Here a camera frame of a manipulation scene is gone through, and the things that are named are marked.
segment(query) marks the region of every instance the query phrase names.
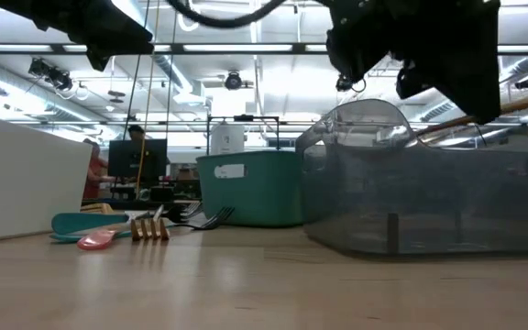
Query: computer monitor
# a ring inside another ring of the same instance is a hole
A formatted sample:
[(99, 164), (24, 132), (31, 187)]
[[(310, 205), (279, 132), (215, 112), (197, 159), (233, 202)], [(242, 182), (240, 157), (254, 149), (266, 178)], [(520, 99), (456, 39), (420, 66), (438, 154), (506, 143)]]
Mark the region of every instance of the computer monitor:
[[(141, 175), (145, 182), (157, 181), (159, 176), (166, 176), (166, 166), (170, 164), (166, 156), (167, 147), (166, 139), (146, 140)], [(137, 177), (141, 151), (142, 141), (110, 141), (107, 174), (120, 178)]]

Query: white container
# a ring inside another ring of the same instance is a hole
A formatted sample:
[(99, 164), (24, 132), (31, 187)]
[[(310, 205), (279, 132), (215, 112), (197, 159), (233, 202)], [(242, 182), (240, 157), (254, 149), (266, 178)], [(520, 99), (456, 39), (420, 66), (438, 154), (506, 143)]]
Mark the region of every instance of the white container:
[(244, 126), (226, 122), (214, 128), (211, 134), (211, 155), (244, 152)]

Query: teal storage tub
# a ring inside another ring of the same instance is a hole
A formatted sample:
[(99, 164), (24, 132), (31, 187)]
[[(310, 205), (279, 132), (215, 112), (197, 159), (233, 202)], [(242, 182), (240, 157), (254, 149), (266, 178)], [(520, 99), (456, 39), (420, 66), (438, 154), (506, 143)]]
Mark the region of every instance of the teal storage tub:
[(288, 227), (303, 223), (300, 160), (289, 151), (253, 151), (197, 159), (203, 209), (211, 217), (235, 211), (233, 226)]

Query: wooden table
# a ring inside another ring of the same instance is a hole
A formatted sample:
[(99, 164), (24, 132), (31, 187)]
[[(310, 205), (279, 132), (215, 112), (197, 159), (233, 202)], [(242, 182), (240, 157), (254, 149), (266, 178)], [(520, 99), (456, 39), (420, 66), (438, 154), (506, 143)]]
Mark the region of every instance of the wooden table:
[(378, 262), (300, 228), (0, 241), (0, 329), (528, 329), (528, 259)]

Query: person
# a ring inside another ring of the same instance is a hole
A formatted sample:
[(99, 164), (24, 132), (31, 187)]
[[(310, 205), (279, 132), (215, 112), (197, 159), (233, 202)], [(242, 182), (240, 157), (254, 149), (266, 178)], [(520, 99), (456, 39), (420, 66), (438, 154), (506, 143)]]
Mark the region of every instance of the person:
[(132, 141), (141, 141), (146, 138), (146, 132), (144, 131), (144, 128), (138, 125), (130, 126), (127, 129), (127, 132), (129, 133), (129, 138), (131, 138)]
[(89, 160), (89, 169), (87, 171), (87, 181), (84, 185), (83, 199), (99, 198), (99, 183), (112, 182), (114, 178), (102, 175), (102, 169), (107, 168), (107, 161), (99, 158), (99, 145), (90, 140), (85, 139), (84, 143), (91, 145), (91, 159)]

